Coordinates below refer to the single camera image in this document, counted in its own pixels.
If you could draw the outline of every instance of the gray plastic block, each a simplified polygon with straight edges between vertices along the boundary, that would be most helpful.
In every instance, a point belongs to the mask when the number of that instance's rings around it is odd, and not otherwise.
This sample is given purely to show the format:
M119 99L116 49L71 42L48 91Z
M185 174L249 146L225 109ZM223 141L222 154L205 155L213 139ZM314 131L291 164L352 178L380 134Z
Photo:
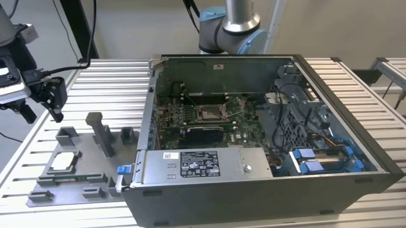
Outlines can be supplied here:
M122 194L119 192L116 192L116 189L115 189L115 181L114 179L110 177L108 178L108 181L107 181L107 190L110 192L110 195L112 197L116 197L116 196L120 196Z
M123 145L132 144L139 139L139 132L135 132L132 127L123 127L120 132L120 138Z
M84 187L82 195L84 198L91 199L91 198L103 198L104 197L104 192L100 187Z
M52 192L52 201L34 202L32 200L28 200L28 207L123 201L122 194L118 194L115 191L115 182L118 182L116 169L119 166L131 164L134 162L138 153L138 142L123 145L120 132L111 133L115 138L112 143L115 155L110 158L106 157L102 151L102 147L98 146L94 141L94 133L80 133L78 137L72 137L71 140L75 146L56 146L43 174L38 179L38 185L34 189L35 191L48 190ZM80 151L80 154L78 154L76 162L72 163L75 164L74 173L48 174L47 171L50 171L55 155L60 152L74 151ZM124 178L124 183L131 183L131 175L126 175ZM86 198L83 196L84 187L100 187L103 191L103 197ZM95 192L88 191L86 192L86 195L92 195L94 193Z
M58 185L58 183L54 181L52 178L48 178L48 179L40 179L40 178L38 178L38 184L42 187Z
M112 134L110 129L108 131L106 130L102 124L102 119L103 119L103 115L100 112L91 112L88 113L86 122L88 126L91 126L94 129L95 137L96 137L95 142L99 143L106 157L112 157L115 155L115 150L112 147L114 142L111 141Z
M55 138L62 146L75 146L71 138L78 136L79 135L74 127L62 127Z
M28 199L34 202L52 201L54 194L47 191L32 191L28 195Z
M99 176L88 177L90 183L106 183L107 182L107 176L104 173L100 173Z

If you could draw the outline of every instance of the power supply label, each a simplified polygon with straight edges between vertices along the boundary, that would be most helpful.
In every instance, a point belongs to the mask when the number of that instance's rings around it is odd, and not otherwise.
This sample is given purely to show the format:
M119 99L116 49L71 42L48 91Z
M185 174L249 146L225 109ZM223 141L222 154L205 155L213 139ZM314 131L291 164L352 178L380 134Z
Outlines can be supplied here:
M182 177L219 177L217 151L181 152Z

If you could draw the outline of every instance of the aluminum extrusion table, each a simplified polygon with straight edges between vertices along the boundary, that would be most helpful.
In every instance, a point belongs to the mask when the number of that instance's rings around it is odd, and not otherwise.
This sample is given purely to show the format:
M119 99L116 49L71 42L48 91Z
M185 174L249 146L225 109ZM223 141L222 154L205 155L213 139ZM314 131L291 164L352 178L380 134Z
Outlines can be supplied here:
M380 145L406 172L406 122L342 62L330 58L306 59L353 112ZM64 121L56 123L46 112L0 174L0 227L138 227L124 202L28 208L27 195L56 146L62 126L91 132L90 111L103 112L112 131L140 128L149 85L147 60L94 60L68 79ZM382 194L362 197L339 215L285 218L209 227L380 228L406 226L406 178Z

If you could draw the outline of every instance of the blue latch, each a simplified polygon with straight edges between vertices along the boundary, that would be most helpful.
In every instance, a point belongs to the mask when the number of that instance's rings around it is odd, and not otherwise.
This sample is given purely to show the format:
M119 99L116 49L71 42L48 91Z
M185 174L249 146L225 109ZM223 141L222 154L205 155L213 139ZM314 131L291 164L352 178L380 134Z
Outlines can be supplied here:
M131 165L122 165L116 168L118 175L128 175L131 173Z
M318 161L306 161L301 164L302 174L311 174L325 171L322 164Z
M353 151L352 147L349 147L349 146L345 147L345 153L348 154L350 159L354 157L354 151Z
M317 157L313 149L295 149L293 154L295 159L314 159Z
M360 159L354 161L354 164L352 167L345 168L349 172L364 172L365 166Z

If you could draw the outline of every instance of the white wall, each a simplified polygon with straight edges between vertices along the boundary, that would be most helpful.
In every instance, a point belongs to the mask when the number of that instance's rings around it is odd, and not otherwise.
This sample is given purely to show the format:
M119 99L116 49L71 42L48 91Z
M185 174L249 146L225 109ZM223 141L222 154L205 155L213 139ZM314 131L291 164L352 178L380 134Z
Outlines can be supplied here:
M82 0L92 22L92 0ZM197 0L199 10L225 0ZM275 0L255 0L267 30ZM151 54L197 54L199 36L182 0L98 0L95 42L102 58L143 58Z
M366 68L406 56L405 0L289 0L274 53L339 57Z

